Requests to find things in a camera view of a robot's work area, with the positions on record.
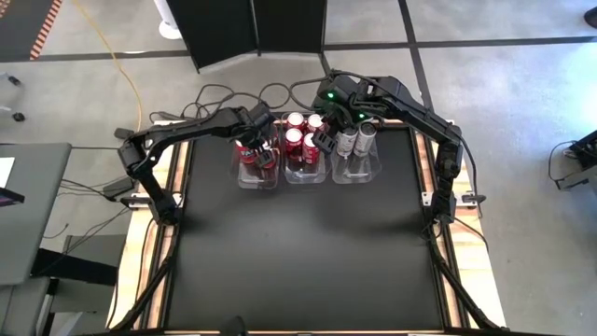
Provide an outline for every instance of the soda can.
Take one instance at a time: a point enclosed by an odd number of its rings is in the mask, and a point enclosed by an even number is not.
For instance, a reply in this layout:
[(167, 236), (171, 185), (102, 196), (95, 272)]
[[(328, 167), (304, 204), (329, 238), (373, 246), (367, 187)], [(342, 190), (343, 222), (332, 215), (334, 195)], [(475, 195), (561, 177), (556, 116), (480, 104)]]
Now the soda can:
[(354, 128), (347, 128), (336, 133), (336, 152), (342, 157), (347, 157), (353, 152), (354, 141), (358, 131)]
[(363, 122), (359, 125), (358, 136), (354, 142), (353, 150), (353, 153), (357, 157), (367, 156), (371, 149), (371, 145), (373, 145), (373, 140), (375, 140), (375, 134), (377, 134), (377, 130), (372, 123)]
[(257, 158), (256, 152), (249, 148), (243, 146), (240, 141), (236, 140), (236, 149), (239, 151), (239, 156), (242, 163), (245, 164), (253, 164), (255, 163), (255, 159)]
[(305, 135), (302, 142), (302, 159), (307, 164), (314, 164), (319, 160), (319, 148), (313, 143), (313, 133)]
[(300, 161), (302, 156), (302, 132), (292, 128), (285, 134), (286, 157), (289, 160)]
[(321, 132), (326, 131), (326, 125), (321, 120), (321, 116), (318, 114), (312, 114), (307, 119), (307, 129), (309, 129), (310, 133), (315, 133), (315, 131), (319, 130)]
[(305, 117), (303, 117), (299, 112), (292, 112), (290, 115), (288, 115), (288, 119), (286, 119), (286, 124), (288, 125), (289, 129), (296, 128), (299, 131), (302, 131), (304, 123)]

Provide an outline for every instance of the concrete floor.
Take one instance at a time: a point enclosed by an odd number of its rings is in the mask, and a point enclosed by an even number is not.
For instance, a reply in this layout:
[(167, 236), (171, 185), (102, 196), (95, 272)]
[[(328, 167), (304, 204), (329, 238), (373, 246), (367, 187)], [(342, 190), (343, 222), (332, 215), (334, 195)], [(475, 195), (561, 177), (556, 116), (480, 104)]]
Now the concrete floor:
[[(328, 3), (327, 43), (406, 41), (396, 0)], [(158, 15), (149, 0), (83, 4), (117, 51), (184, 48), (157, 36)], [(418, 41), (597, 35), (581, 19), (594, 0), (408, 0), (408, 5)], [(136, 9), (143, 14), (122, 14)], [(43, 53), (90, 52), (104, 50), (64, 2)], [(507, 324), (522, 331), (594, 334), (597, 198), (585, 187), (557, 191), (547, 178), (547, 163), (555, 144), (597, 129), (597, 44), (421, 49), (421, 56), (435, 110), (463, 128), (479, 166), (479, 191), (488, 196), (483, 229)], [(418, 90), (408, 49), (329, 51), (326, 57), (332, 67), (393, 75), (411, 92)], [(242, 56), (201, 75), (187, 57), (123, 65), (141, 92), (144, 127), (149, 112), (179, 112), (206, 83), (258, 93), (271, 81), (323, 74), (317, 57), (284, 54)], [(110, 61), (2, 63), (0, 69), (25, 84), (22, 91), (0, 84), (0, 102), (8, 100), (28, 117), (24, 123), (0, 117), (0, 142), (116, 147), (114, 129), (135, 127), (132, 92)], [(309, 102), (314, 90), (301, 88), (298, 95)], [(206, 101), (222, 94), (209, 93)], [(266, 98), (274, 104), (284, 97), (272, 90)], [(561, 157), (554, 166), (555, 175), (575, 168)], [(74, 150), (66, 177), (95, 184), (123, 174), (113, 151)], [(94, 197), (62, 196), (47, 235), (64, 223), (70, 223), (64, 235), (83, 234), (117, 211), (117, 204)], [(127, 225), (128, 217), (121, 217), (102, 234), (125, 233)], [(61, 249), (64, 235), (43, 245)]]

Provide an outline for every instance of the clear plastic container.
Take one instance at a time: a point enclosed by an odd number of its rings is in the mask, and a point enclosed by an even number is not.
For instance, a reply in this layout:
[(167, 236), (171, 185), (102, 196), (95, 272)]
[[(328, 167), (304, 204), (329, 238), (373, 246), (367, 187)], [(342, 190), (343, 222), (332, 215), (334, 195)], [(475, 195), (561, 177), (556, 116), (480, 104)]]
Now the clear plastic container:
[(382, 170), (376, 141), (373, 140), (367, 155), (356, 156), (354, 153), (342, 157), (334, 152), (331, 155), (332, 179), (338, 184), (367, 183)]
[(326, 180), (326, 176), (332, 168), (331, 160), (328, 155), (319, 153), (319, 159), (316, 163), (309, 164), (304, 162), (302, 158), (293, 159), (287, 155), (285, 148), (285, 127), (286, 118), (289, 113), (282, 116), (279, 133), (281, 135), (280, 149), (282, 154), (282, 172), (286, 181), (290, 184), (310, 184), (322, 183)]
[(255, 163), (244, 163), (241, 161), (241, 150), (234, 145), (232, 151), (232, 165), (230, 175), (237, 179), (242, 189), (274, 189), (278, 185), (280, 172), (280, 149), (276, 140), (273, 143), (273, 155), (275, 163), (270, 168), (259, 168)]

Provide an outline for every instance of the black mat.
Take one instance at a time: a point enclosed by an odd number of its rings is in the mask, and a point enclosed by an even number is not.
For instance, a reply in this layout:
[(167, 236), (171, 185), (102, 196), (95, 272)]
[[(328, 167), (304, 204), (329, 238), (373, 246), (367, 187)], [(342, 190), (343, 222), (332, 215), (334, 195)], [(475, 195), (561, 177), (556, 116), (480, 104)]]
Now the black mat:
[(370, 183), (239, 189), (231, 146), (197, 142), (168, 329), (440, 329), (409, 131), (378, 134)]
[(0, 18), (0, 62), (29, 60), (52, 0), (12, 0)]

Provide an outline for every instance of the wooden platform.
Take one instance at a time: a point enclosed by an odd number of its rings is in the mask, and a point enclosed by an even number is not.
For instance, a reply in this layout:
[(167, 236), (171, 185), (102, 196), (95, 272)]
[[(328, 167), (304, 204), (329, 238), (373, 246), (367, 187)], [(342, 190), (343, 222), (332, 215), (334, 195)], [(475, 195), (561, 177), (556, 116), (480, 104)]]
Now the wooden platform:
[[(424, 140), (420, 134), (417, 134), (417, 147), (421, 159), (421, 167), (423, 169), (423, 179), (425, 190), (433, 190), (433, 181), (431, 178), (431, 171), (428, 163), (428, 153), (425, 150)], [(154, 175), (165, 187), (168, 170), (170, 168), (170, 161), (172, 158), (172, 148), (169, 147), (164, 151), (159, 163), (154, 167)], [(176, 174), (174, 178), (174, 192), (181, 190), (182, 174), (185, 167), (185, 159), (187, 156), (187, 143), (182, 144), (180, 153), (178, 155), (178, 163), (176, 165)], [(454, 183), (454, 191), (466, 192), (471, 190), (468, 171), (463, 162), (463, 169)], [(477, 210), (470, 210), (466, 208), (458, 208), (456, 216), (471, 227), (482, 232), (480, 221), (477, 216)], [(477, 303), (479, 308), (497, 325), (505, 326), (502, 306), (497, 294), (497, 288), (493, 279), (492, 266), (489, 260), (489, 255), (485, 248), (485, 244), (478, 238), (478, 236), (470, 231), (465, 226), (458, 222), (452, 224), (449, 228), (453, 241), (453, 247), (458, 263), (458, 268), (461, 276), (461, 281), (473, 300)], [(143, 242), (146, 239), (145, 249), (142, 251)], [(118, 274), (118, 304), (111, 326), (115, 326), (122, 317), (129, 311), (134, 304), (137, 296), (143, 291), (146, 286), (147, 275), (149, 273), (151, 260), (153, 257), (154, 246), (157, 237), (157, 226), (151, 220), (151, 214), (148, 209), (136, 210), (132, 214), (131, 226), (126, 240), (126, 245), (122, 255), (122, 262), (120, 264)], [(165, 257), (170, 243), (170, 234), (166, 232), (164, 237), (164, 244), (161, 251), (161, 257)], [(439, 241), (440, 250), (444, 253), (444, 242)], [(458, 318), (458, 310), (456, 299), (450, 285), (444, 280), (444, 287), (446, 288), (446, 297), (449, 304), (451, 321), (454, 326), (461, 326)], [(158, 319), (160, 313), (160, 303), (163, 295), (163, 281), (154, 294), (151, 311), (148, 320), (149, 328), (156, 328), (158, 326)], [(472, 326), (475, 326), (474, 321), (470, 319)]]

